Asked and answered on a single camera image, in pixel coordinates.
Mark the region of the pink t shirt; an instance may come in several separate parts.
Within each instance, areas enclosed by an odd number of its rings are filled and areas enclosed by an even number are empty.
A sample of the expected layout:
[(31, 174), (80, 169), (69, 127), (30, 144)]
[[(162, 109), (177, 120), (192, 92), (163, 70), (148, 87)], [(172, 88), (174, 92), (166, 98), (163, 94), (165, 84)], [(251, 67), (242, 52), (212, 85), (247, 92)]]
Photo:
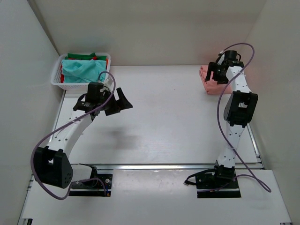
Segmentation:
[(225, 87), (225, 84), (217, 84), (217, 82), (212, 80), (212, 78), (209, 81), (205, 81), (207, 70), (208, 65), (200, 66), (199, 76), (206, 93), (209, 95), (220, 95)]

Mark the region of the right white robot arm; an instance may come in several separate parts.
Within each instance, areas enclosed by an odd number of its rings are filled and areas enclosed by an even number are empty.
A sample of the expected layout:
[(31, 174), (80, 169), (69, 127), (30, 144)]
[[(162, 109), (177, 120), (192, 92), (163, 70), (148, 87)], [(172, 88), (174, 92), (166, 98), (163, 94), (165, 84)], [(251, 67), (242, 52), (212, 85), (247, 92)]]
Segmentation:
[(240, 137), (251, 121), (258, 101), (258, 95), (248, 87), (243, 69), (243, 63), (237, 60), (222, 63), (211, 62), (207, 66), (206, 77), (202, 79), (204, 84), (209, 83), (212, 79), (217, 86), (224, 86), (220, 95), (224, 94), (228, 86), (232, 91), (223, 114), (226, 121), (226, 132), (222, 130), (220, 117), (217, 115), (218, 126), (226, 141), (226, 147), (218, 156), (214, 168), (200, 173), (209, 173), (209, 180), (215, 185), (215, 187), (211, 187), (213, 191), (234, 180), (235, 157), (239, 156), (237, 148)]

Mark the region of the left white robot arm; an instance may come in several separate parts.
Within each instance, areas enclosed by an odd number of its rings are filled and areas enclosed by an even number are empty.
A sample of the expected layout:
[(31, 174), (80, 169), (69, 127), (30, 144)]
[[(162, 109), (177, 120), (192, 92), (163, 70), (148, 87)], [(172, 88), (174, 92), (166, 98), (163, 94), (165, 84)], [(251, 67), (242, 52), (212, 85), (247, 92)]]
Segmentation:
[(34, 149), (31, 168), (42, 188), (46, 188), (46, 185), (62, 189), (70, 186), (74, 175), (69, 161), (70, 153), (84, 130), (101, 111), (110, 116), (133, 107), (121, 88), (116, 91), (118, 99), (107, 87), (93, 83), (87, 93), (78, 98), (67, 124), (52, 134), (52, 140), (46, 146)]

